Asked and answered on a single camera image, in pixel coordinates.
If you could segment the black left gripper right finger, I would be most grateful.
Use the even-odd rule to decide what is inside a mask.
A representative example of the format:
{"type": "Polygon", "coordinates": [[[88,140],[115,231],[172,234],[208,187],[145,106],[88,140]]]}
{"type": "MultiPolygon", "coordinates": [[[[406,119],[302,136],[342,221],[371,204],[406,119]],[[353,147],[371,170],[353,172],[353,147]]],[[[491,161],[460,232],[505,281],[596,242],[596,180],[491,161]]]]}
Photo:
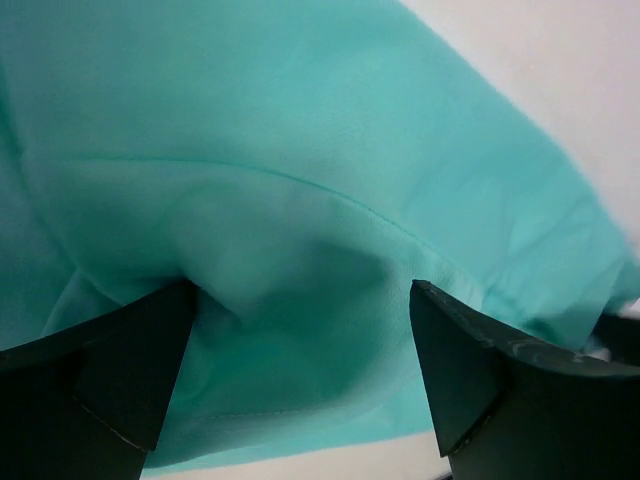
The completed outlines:
{"type": "Polygon", "coordinates": [[[547,343],[417,280],[410,320],[439,451],[456,479],[635,479],[639,323],[603,315],[610,360],[547,343]]]}

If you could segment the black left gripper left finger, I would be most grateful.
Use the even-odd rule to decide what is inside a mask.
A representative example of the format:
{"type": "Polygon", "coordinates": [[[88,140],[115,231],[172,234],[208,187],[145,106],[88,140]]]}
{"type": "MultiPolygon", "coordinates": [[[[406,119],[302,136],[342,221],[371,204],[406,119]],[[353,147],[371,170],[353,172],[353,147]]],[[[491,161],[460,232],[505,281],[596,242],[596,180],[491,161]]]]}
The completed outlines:
{"type": "Polygon", "coordinates": [[[140,477],[196,313],[180,281],[1,354],[1,476],[140,477]]]}

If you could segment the teal t shirt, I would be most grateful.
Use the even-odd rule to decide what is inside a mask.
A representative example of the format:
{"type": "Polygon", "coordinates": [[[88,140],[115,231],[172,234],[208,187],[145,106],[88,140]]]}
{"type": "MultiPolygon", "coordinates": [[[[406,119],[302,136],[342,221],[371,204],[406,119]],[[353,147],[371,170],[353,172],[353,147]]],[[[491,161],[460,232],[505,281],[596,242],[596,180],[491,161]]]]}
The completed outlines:
{"type": "Polygon", "coordinates": [[[570,157],[397,1],[5,1],[1,345],[176,279],[163,472],[432,427],[416,279],[569,348],[639,295],[570,157]]]}

